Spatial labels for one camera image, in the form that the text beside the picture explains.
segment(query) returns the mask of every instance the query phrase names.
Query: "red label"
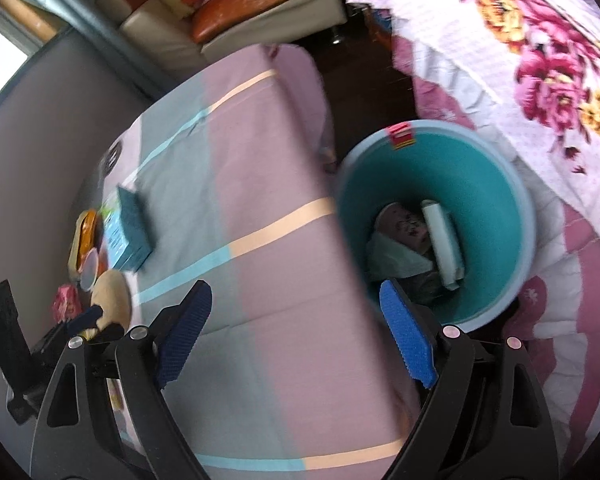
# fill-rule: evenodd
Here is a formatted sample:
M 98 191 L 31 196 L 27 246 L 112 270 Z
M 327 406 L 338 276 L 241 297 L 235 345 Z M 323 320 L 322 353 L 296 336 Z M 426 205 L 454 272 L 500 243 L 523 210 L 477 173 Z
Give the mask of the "red label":
M 405 146 L 411 146 L 416 139 L 411 129 L 411 123 L 398 123 L 389 126 L 387 129 L 389 140 L 391 140 L 394 150 L 399 150 Z

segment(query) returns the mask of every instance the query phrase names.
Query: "plastic bucket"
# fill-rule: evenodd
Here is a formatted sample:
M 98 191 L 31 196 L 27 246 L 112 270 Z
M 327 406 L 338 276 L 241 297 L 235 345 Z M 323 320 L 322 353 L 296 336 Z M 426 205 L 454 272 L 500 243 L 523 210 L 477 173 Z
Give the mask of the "plastic bucket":
M 443 121 L 411 126 L 411 146 L 395 150 L 381 130 L 347 155 L 336 184 L 340 222 L 365 272 L 365 246 L 386 204 L 419 211 L 421 200 L 440 202 L 455 224 L 466 273 L 432 310 L 440 323 L 470 332 L 499 316 L 528 277 L 536 244 L 531 198 L 511 163 L 471 130 Z

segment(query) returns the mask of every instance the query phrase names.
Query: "tissue box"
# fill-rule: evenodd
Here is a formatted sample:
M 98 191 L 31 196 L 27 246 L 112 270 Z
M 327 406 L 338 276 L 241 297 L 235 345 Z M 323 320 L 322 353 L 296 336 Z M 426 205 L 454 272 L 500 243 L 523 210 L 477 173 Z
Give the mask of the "tissue box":
M 135 194 L 117 186 L 100 213 L 109 269 L 135 272 L 151 254 Z
M 456 281 L 464 279 L 464 263 L 449 213 L 434 200 L 423 200 L 420 206 L 431 236 L 442 284 L 448 290 L 456 290 L 459 288 Z

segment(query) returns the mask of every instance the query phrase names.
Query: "sofa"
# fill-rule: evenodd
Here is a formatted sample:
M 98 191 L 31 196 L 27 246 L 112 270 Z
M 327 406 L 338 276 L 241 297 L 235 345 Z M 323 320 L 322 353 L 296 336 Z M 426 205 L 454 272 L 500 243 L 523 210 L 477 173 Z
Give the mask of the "sofa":
M 342 0 L 208 0 L 184 19 L 163 0 L 96 4 L 179 80 L 250 44 L 289 43 L 347 20 Z

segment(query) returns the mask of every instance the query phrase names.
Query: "blue gripper pad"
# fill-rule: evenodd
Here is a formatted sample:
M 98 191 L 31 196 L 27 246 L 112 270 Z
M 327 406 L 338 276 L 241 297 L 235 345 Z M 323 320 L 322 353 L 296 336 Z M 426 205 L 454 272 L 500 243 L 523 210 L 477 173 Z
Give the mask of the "blue gripper pad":
M 211 287 L 202 283 L 195 294 L 191 297 L 187 295 L 182 301 L 187 303 L 185 310 L 158 349 L 160 361 L 155 381 L 160 389 L 178 378 L 202 332 L 202 327 L 211 314 Z
M 67 337 L 78 335 L 82 330 L 96 327 L 96 322 L 102 317 L 102 307 L 99 305 L 91 305 L 87 310 L 67 322 L 66 334 Z
M 380 309 L 398 345 L 409 375 L 431 388 L 438 379 L 433 348 L 389 280 L 380 286 Z

